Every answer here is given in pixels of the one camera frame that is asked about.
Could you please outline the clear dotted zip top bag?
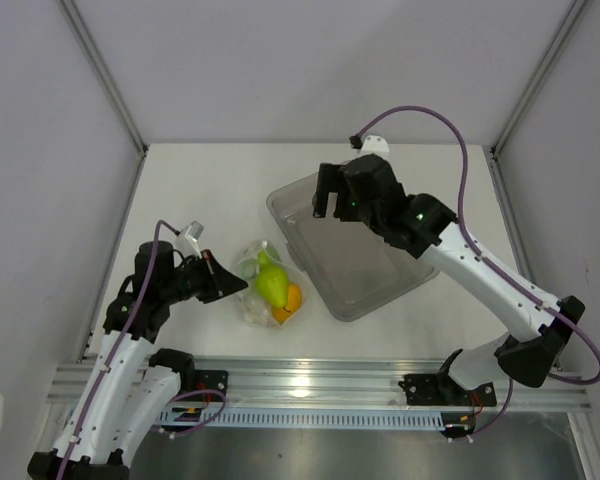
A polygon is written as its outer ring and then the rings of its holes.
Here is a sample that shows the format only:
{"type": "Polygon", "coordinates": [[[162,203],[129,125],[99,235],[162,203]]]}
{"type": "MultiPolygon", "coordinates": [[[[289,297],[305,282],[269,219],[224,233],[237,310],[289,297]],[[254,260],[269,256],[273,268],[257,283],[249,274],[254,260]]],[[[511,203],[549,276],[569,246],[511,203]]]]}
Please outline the clear dotted zip top bag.
{"type": "Polygon", "coordinates": [[[231,271],[247,283],[247,289],[238,293],[238,307],[250,325],[282,327],[308,299],[308,277],[282,261],[269,240],[251,242],[237,254],[231,271]]]}

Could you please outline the orange toy fruit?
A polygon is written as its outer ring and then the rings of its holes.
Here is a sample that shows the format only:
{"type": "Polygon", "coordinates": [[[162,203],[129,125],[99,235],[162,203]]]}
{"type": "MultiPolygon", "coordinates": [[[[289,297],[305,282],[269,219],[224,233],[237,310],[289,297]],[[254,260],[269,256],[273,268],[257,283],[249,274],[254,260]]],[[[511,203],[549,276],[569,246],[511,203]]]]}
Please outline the orange toy fruit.
{"type": "Polygon", "coordinates": [[[295,284],[288,285],[287,303],[284,307],[273,307],[271,309],[274,320],[279,324],[284,324],[291,316],[293,316],[302,306],[303,293],[301,288],[295,284]]]}

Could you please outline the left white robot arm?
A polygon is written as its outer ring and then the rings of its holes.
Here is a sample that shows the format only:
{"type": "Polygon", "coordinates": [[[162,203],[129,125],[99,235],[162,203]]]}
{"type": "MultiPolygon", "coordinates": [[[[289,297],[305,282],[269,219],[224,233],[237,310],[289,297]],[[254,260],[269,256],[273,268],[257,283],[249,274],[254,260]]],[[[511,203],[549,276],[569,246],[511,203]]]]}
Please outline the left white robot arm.
{"type": "Polygon", "coordinates": [[[204,250],[181,261],[167,241],[141,244],[134,271],[106,311],[98,358],[62,434],[27,467],[33,479],[126,479],[172,399],[196,390],[192,355],[154,347],[173,305],[222,300],[248,286],[204,250]]]}

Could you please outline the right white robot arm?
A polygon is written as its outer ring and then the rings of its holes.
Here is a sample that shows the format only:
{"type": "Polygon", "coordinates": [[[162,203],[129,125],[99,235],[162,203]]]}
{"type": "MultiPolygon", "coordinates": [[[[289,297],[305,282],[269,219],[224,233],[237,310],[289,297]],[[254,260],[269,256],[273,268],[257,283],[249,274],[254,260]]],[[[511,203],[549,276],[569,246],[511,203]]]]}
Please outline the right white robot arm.
{"type": "Polygon", "coordinates": [[[360,222],[390,246],[440,270],[486,306],[505,326],[503,336],[474,349],[459,349],[436,375],[438,395],[459,403],[473,390],[510,378],[539,388],[571,336],[558,319],[578,322],[584,305],[574,296],[558,299],[537,290],[538,302],[512,286],[520,275],[462,235],[457,215],[436,197],[406,194],[388,161],[375,154],[318,170],[313,215],[323,218],[328,202],[342,222],[360,222]]]}

